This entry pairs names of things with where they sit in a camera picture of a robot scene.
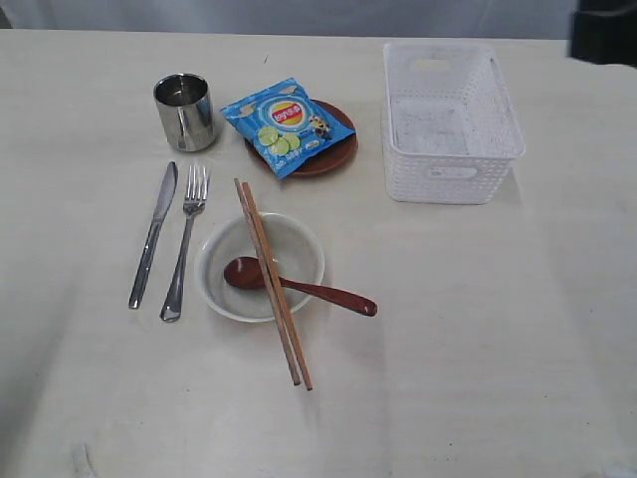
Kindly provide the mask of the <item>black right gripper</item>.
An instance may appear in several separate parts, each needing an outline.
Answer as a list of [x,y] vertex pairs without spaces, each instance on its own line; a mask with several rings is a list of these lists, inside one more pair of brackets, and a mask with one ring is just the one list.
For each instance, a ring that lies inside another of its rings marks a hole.
[[636,0],[580,0],[569,57],[594,65],[636,65]]

